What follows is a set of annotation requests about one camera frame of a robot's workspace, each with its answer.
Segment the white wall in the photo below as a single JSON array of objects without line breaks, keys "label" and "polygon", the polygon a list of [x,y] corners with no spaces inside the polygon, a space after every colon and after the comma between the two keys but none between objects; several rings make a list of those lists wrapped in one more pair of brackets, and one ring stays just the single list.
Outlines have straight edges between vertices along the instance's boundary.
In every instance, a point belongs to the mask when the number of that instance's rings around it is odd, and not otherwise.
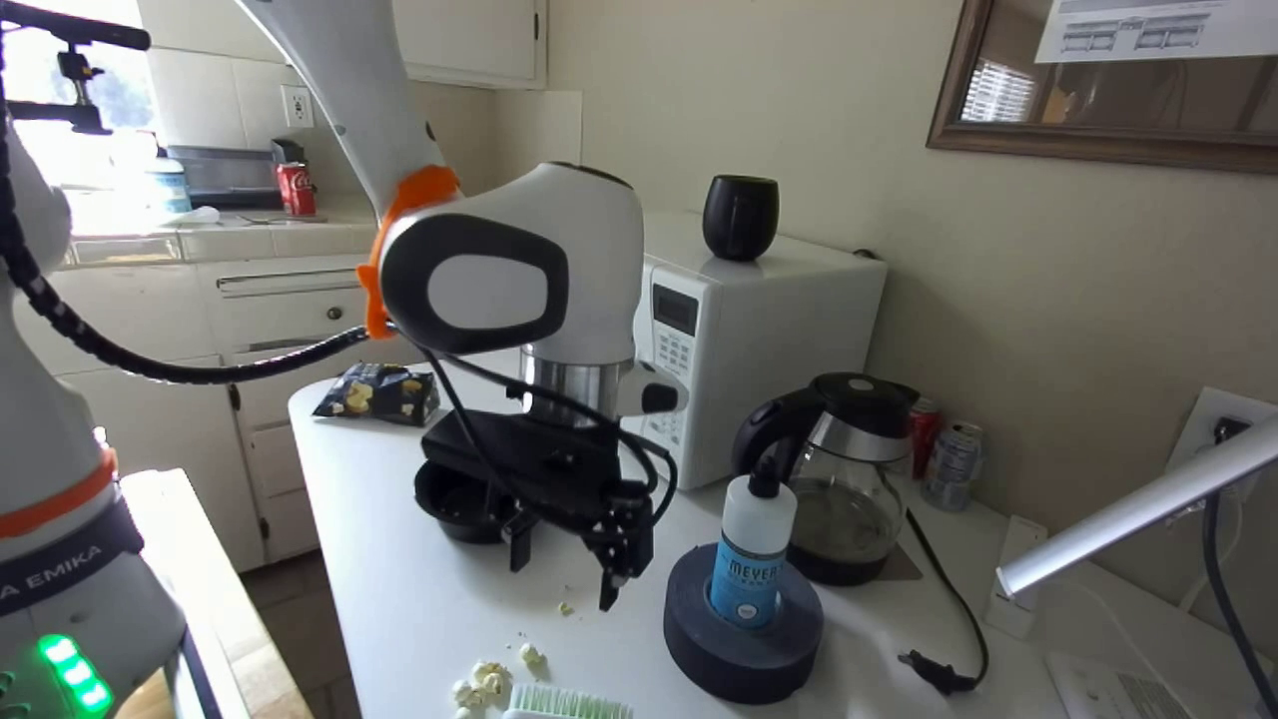
[{"label": "white wall", "polygon": [[[925,147],[958,0],[556,0],[551,84],[581,160],[645,209],[716,171],[782,183],[782,227],[896,269],[876,370],[989,426],[983,498],[1046,525],[1149,480],[1200,382],[1278,398],[1278,179]],[[1240,546],[1278,647],[1278,489]],[[1187,525],[1106,554],[1187,593]]]}]

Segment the lamp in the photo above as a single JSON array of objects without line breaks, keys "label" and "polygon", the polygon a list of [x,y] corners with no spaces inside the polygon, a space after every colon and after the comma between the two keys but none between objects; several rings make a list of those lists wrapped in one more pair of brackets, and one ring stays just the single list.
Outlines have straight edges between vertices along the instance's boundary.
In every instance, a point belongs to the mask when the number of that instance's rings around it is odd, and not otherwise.
[{"label": "lamp", "polygon": [[1125,540],[1130,530],[1181,513],[1187,505],[1223,490],[1248,473],[1278,458],[1278,420],[1255,422],[1248,430],[1216,442],[1161,480],[1121,494],[1119,505],[1093,513],[1089,518],[1067,528],[1063,534],[1038,542],[1034,553],[994,569],[1002,597],[1019,597],[1054,572]]}]

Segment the kitchen appliance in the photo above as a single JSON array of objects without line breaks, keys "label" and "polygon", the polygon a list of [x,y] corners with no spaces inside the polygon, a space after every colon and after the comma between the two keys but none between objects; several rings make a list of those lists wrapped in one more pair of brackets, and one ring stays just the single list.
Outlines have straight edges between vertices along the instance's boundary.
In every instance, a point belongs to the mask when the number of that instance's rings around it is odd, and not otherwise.
[{"label": "kitchen appliance", "polygon": [[644,216],[635,355],[687,386],[681,413],[628,420],[693,490],[732,476],[744,420],[821,370],[860,370],[886,265],[774,236],[760,265],[716,260],[699,216]]}]

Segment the green light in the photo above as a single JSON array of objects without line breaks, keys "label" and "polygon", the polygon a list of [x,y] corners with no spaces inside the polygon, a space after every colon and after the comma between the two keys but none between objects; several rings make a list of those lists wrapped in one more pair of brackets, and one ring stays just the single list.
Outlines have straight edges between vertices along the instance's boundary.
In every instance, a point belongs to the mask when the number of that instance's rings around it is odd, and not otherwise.
[{"label": "green light", "polygon": [[62,673],[62,685],[66,685],[66,687],[81,687],[81,685],[88,685],[88,679],[92,679],[92,666],[88,666],[85,659],[76,659],[76,666]]},{"label": "green light", "polygon": [[81,654],[66,637],[45,637],[34,647],[40,647],[40,654],[45,654],[48,663],[66,663],[66,659]]},{"label": "green light", "polygon": [[112,698],[106,685],[81,654],[70,637],[40,637],[34,650],[57,673],[57,679],[76,694],[85,717],[106,717],[112,711],[117,698]]},{"label": "green light", "polygon": [[112,709],[112,690],[106,690],[104,685],[92,685],[92,687],[81,690],[76,698],[81,698],[81,709],[88,709],[88,711]]}]

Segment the blue spray bottle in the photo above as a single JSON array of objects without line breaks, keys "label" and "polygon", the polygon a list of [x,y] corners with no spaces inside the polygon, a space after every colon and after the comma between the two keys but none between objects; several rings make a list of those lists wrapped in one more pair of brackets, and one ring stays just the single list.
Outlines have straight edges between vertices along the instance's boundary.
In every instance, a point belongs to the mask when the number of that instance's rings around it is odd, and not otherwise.
[{"label": "blue spray bottle", "polygon": [[788,489],[793,442],[772,442],[752,476],[725,482],[712,613],[760,631],[777,615],[774,572],[788,560],[800,498]]}]

